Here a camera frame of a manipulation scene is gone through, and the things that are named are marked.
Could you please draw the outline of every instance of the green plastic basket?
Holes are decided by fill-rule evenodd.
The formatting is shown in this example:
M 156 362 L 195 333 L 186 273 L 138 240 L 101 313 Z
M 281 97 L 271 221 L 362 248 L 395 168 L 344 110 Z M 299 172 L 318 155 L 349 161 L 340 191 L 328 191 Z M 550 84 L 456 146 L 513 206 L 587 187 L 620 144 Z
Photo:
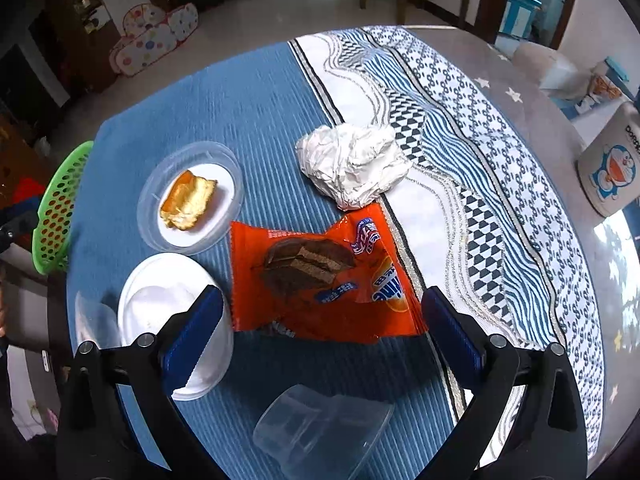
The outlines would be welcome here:
M 44 192 L 38 208 L 40 221 L 33 231 L 31 243 L 33 265 L 40 274 L 49 274 L 56 268 L 66 270 L 66 248 L 76 192 L 93 146 L 94 142 L 88 140 L 74 149 Z

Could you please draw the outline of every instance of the wooden cabinet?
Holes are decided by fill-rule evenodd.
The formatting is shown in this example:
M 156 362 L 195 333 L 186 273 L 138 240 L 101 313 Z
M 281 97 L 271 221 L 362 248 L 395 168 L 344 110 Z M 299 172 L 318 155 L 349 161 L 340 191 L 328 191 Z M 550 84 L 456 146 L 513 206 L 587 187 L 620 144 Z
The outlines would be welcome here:
M 45 9 L 75 72 L 89 90 L 102 91 L 116 74 L 109 52 L 120 39 L 103 0 L 46 0 Z

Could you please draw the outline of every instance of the plastic lid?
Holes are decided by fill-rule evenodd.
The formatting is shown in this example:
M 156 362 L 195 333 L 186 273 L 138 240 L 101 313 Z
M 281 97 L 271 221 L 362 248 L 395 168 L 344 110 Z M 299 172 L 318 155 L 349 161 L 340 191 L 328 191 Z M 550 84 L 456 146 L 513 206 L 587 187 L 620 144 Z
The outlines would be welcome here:
M 168 228 L 159 211 L 176 179 L 186 170 L 217 180 L 207 210 L 188 231 Z M 181 148 L 152 171 L 138 199 L 138 229 L 151 248 L 171 253 L 197 254 L 209 249 L 229 230 L 244 200 L 244 184 L 238 160 L 224 144 L 204 140 Z

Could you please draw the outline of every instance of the screw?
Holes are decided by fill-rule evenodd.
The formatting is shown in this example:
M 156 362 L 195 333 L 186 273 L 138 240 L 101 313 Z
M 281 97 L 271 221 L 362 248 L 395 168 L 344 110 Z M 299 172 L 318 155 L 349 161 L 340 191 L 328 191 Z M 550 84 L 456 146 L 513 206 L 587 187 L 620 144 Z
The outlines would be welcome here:
M 505 346 L 507 346 L 507 340 L 505 339 L 505 337 L 501 334 L 493 334 L 490 338 L 489 341 L 491 342 L 492 345 L 494 345 L 496 348 L 504 348 Z
M 151 332 L 146 332 L 138 336 L 138 339 L 136 339 L 136 343 L 138 343 L 138 346 L 146 348 L 150 346 L 151 343 L 155 341 L 155 339 L 156 336 L 154 336 Z
M 83 343 L 80 343 L 78 351 L 81 354 L 88 354 L 93 348 L 94 344 L 91 341 L 84 341 Z
M 560 356 L 564 354 L 564 347 L 560 343 L 551 343 L 551 351 Z

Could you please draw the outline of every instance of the chocolate sandwich cookie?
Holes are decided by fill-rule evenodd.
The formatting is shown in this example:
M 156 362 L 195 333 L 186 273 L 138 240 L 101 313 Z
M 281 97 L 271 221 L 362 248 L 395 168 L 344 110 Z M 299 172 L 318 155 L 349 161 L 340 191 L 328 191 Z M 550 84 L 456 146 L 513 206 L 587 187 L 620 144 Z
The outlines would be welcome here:
M 286 238 L 267 252 L 262 279 L 274 293 L 288 296 L 329 287 L 340 272 L 354 266 L 353 253 L 336 242 Z

